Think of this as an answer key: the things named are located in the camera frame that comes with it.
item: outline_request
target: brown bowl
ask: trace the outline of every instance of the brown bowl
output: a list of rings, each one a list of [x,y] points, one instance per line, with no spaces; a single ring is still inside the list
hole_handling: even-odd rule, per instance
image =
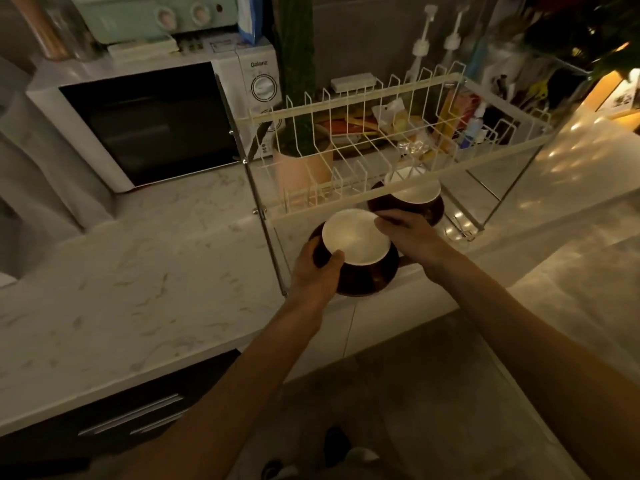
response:
[[[379,189],[384,187],[384,183],[378,182],[371,188]],[[427,219],[431,226],[435,226],[444,216],[444,200],[438,195],[434,200],[426,203],[411,203],[400,200],[391,194],[376,197],[367,202],[370,211],[378,212],[379,210],[400,209],[414,214],[420,214]]]
[[[318,267],[327,264],[331,258],[331,252],[325,247],[322,240],[323,227],[324,223],[320,224],[309,236],[309,241],[318,235],[320,236],[320,243],[314,251],[314,263]],[[393,243],[391,243],[388,253],[376,263],[367,266],[345,263],[340,270],[338,294],[358,297],[382,291],[394,279],[399,267],[400,257]]]

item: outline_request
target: person's right hand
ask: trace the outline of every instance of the person's right hand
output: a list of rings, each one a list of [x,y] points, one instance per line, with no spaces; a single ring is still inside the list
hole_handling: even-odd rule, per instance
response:
[[[444,266],[460,256],[423,216],[398,209],[376,213],[378,230],[388,235],[402,254],[421,264],[431,281],[437,283]]]

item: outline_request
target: tile floor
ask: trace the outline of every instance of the tile floor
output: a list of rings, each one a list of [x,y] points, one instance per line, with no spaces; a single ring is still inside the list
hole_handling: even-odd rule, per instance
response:
[[[511,292],[640,385],[639,203],[607,210]],[[284,386],[228,480],[257,479],[272,458],[320,468],[334,424],[416,480],[586,478],[460,311]]]

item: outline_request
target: microwave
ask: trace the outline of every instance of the microwave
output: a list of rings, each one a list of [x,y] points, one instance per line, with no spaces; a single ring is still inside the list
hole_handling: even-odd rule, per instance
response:
[[[282,101],[275,50],[265,38],[249,46],[237,33],[180,46],[176,55],[135,63],[107,55],[90,63],[44,61],[26,93],[116,193],[235,163],[230,118]],[[270,154],[276,129],[257,157]],[[238,131],[248,153],[255,128]]]

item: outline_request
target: microwave control knob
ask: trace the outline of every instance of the microwave control knob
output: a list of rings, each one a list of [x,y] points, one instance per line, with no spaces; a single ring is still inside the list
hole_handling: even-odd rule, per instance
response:
[[[202,3],[196,2],[191,5],[191,19],[197,26],[204,27],[211,21],[211,12]]]
[[[276,96],[278,87],[276,81],[270,75],[260,74],[251,84],[251,93],[253,97],[261,102],[272,100]]]
[[[178,19],[171,8],[161,6],[156,9],[156,23],[166,32],[178,30]]]

